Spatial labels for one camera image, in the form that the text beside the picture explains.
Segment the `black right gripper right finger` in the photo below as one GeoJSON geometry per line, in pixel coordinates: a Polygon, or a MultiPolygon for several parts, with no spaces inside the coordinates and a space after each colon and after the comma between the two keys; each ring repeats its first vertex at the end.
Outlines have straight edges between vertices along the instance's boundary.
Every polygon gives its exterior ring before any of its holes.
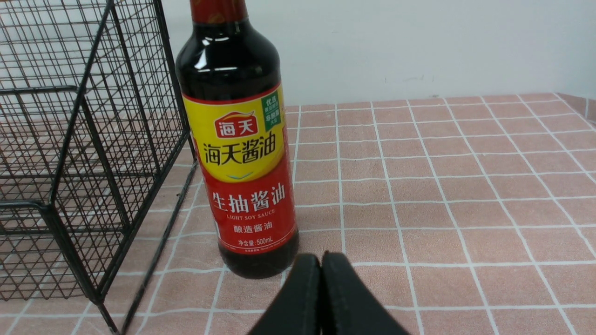
{"type": "Polygon", "coordinates": [[[362,282],[343,253],[325,252],[321,264],[323,335],[408,335],[362,282]]]}

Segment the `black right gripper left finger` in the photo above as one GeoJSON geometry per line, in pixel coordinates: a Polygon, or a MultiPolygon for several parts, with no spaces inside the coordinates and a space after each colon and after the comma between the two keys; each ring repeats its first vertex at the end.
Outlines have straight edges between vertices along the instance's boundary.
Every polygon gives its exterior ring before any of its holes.
{"type": "Polygon", "coordinates": [[[250,335],[318,335],[321,265],[311,253],[299,254],[283,286],[250,335]]]}

